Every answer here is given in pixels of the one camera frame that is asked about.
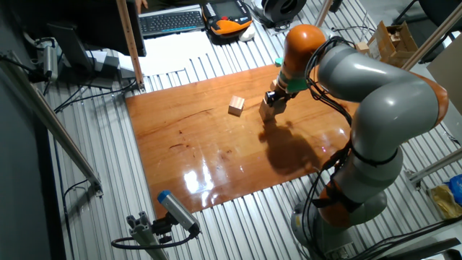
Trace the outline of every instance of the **metal rod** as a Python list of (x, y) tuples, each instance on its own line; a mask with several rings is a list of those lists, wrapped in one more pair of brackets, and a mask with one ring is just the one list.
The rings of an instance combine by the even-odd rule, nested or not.
[(135, 37), (131, 29), (130, 16), (128, 15), (128, 8), (126, 0), (115, 0), (117, 2), (118, 13), (121, 16), (123, 31), (125, 32), (125, 39), (127, 41), (128, 52), (130, 53), (131, 63), (135, 71), (136, 82), (139, 88), (144, 88), (143, 74), (141, 66), (139, 65), (138, 51), (136, 49)]
[(324, 19), (326, 18), (327, 13), (329, 12), (329, 8), (332, 5), (332, 1), (334, 0), (325, 0), (321, 10), (319, 11), (318, 17), (316, 18), (315, 26), (320, 27), (324, 23)]
[(462, 159), (462, 148), (459, 148), (457, 151), (444, 156), (444, 158), (438, 160), (437, 162), (434, 162), (433, 164), (419, 171), (418, 173), (413, 174), (412, 177), (409, 178), (409, 180), (411, 181), (411, 183), (416, 183), (422, 180), (425, 176), (428, 176), (434, 173), (435, 171), (445, 167), (446, 165), (454, 163), (455, 161), (460, 159)]
[(395, 252), (400, 251), (400, 250), (403, 249), (403, 248), (407, 248), (407, 247), (409, 247), (409, 246), (415, 245), (415, 244), (417, 244), (417, 243), (420, 242), (420, 241), (423, 241), (423, 240), (425, 240), (425, 239), (431, 238), (431, 237), (433, 237), (433, 236), (435, 236), (435, 235), (437, 235), (437, 234), (439, 234), (439, 233), (443, 233), (443, 232), (445, 232), (446, 230), (450, 230), (450, 229), (453, 229), (453, 228), (455, 228), (455, 227), (458, 227), (460, 224), (461, 224), (461, 221), (457, 221), (457, 222), (452, 223), (452, 224), (449, 224), (449, 225), (447, 225), (447, 226), (445, 226), (445, 227), (440, 227), (440, 228), (438, 228), (438, 229), (436, 229), (436, 230), (433, 230), (433, 231), (431, 231), (431, 232), (428, 232), (427, 234), (418, 236), (418, 237), (416, 237), (416, 238), (412, 238), (411, 240), (408, 240), (408, 241), (403, 242), (403, 243), (401, 243), (401, 244), (399, 244), (399, 245), (396, 245), (396, 246), (394, 246), (394, 247), (388, 249), (387, 251), (381, 253), (380, 255), (375, 256), (374, 258), (372, 258), (372, 260), (381, 259), (381, 258), (383, 258), (384, 256), (389, 256), (389, 255), (391, 255), (391, 254), (393, 254), (393, 253), (395, 253)]
[(428, 52), (429, 49), (436, 44), (441, 37), (446, 34), (449, 29), (454, 26), (462, 16), (462, 3), (460, 3), (454, 11), (449, 14), (448, 18), (433, 32), (433, 34), (420, 46), (411, 58), (401, 67), (404, 70), (410, 70), (420, 59)]
[[(19, 62), (19, 59), (12, 52), (9, 52), (9, 57), (10, 59)], [(18, 66), (8, 63), (7, 61), (0, 61), (0, 68), (10, 78), (13, 85), (21, 92), (32, 110), (56, 138), (75, 165), (81, 170), (83, 175), (87, 177), (89, 182), (95, 188), (96, 194), (98, 196), (103, 195), (100, 179), (95, 175), (95, 172), (87, 162), (87, 159), (85, 159), (84, 155), (72, 141), (72, 138), (69, 136), (64, 126), (56, 117), (56, 114), (47, 104), (41, 91), (30, 84), (26, 74)]]

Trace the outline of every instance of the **slotted metal platform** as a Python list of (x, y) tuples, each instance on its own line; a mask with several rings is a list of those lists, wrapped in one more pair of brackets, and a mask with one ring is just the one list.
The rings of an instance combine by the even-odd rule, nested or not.
[[(303, 23), (313, 24), (322, 2), (309, 1), (298, 15)], [(363, 25), (366, 12), (358, 0), (344, 1), (340, 10), (329, 13), (326, 27), (343, 28)], [(366, 17), (366, 26), (375, 27)], [(207, 54), (192, 58), (182, 71), (145, 77), (146, 92), (197, 82), (224, 74), (240, 72), (272, 64), (282, 57), (284, 34), (270, 35), (255, 23), (256, 36), (247, 43), (210, 45)], [(362, 38), (361, 30), (339, 32), (355, 43)], [(365, 33), (365, 39), (371, 34)], [(115, 82), (114, 89), (123, 84)], [(52, 87), (47, 100), (52, 108), (65, 101), (78, 90), (76, 86)], [(107, 92), (82, 87), (79, 97), (89, 97)], [(139, 91), (126, 96), (140, 95)], [(116, 93), (75, 103), (58, 114), (63, 125), (82, 153), (98, 172), (103, 183), (104, 196), (91, 195), (87, 183), (69, 192), (66, 198), (69, 209), (71, 239), (75, 259), (149, 259), (144, 251), (123, 251), (110, 246), (110, 241), (127, 237), (126, 216), (146, 211), (153, 219), (154, 211), (144, 178), (136, 141), (124, 98)], [(51, 152), (56, 183), (62, 180), (64, 190), (84, 180), (84, 176), (58, 146), (57, 154), (50, 135)], [(424, 166), (453, 152), (452, 143), (441, 126), (402, 145), (404, 167), (421, 170)], [(61, 177), (58, 165), (61, 166)], [(462, 172), (457, 162), (424, 178), (424, 184), (432, 187)], [(203, 234), (198, 240), (166, 251), (171, 259), (302, 259), (299, 245), (289, 228), (289, 218), (296, 203), (303, 201), (314, 176), (257, 191), (239, 199), (194, 213), (201, 223)], [(328, 174), (323, 173), (323, 180)], [(63, 192), (57, 185), (57, 193)], [(374, 220), (354, 227), (354, 244), (348, 247), (353, 256), (374, 243), (391, 235), (407, 233), (437, 222), (440, 218), (424, 191), (414, 191), (406, 185), (401, 174), (386, 190), (389, 205)], [(64, 222), (63, 203), (59, 201), (62, 228), (68, 259), (72, 259), (68, 233)], [(181, 228), (174, 228), (174, 241), (186, 237)]]

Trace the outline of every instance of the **white paper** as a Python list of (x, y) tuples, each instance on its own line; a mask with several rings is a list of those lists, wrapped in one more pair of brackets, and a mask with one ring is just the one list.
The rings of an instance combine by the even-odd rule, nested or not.
[[(212, 49), (205, 32), (184, 32), (144, 41), (146, 57), (139, 57), (144, 76), (184, 70), (189, 59)], [(118, 54), (122, 69), (133, 71), (131, 57)]]

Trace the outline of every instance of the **shiny wooden surface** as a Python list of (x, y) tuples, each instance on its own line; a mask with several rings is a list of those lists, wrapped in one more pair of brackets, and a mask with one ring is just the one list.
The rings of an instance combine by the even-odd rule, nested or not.
[[(158, 217), (165, 189), (196, 212), (312, 173), (347, 143), (343, 116), (308, 91), (262, 123), (259, 105), (278, 73), (265, 66), (127, 98)], [(227, 112), (233, 95), (245, 98), (240, 117)], [(340, 103), (351, 114), (357, 108)]]

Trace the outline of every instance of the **wooden post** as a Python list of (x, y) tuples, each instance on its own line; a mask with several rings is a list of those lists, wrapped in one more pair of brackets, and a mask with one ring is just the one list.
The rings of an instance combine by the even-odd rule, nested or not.
[(138, 51), (136, 49), (135, 37), (131, 29), (130, 16), (128, 15), (126, 0), (116, 0), (118, 13), (121, 16), (123, 31), (125, 32), (125, 39), (127, 40), (128, 51), (130, 53), (131, 62), (135, 71), (136, 83), (140, 89), (144, 89), (143, 74), (141, 66), (139, 65)]
[(321, 25), (323, 25), (324, 19), (326, 18), (326, 15), (329, 12), (329, 8), (331, 8), (333, 1), (334, 0), (324, 0), (323, 6), (321, 7), (318, 17), (316, 18), (315, 26), (321, 27)]

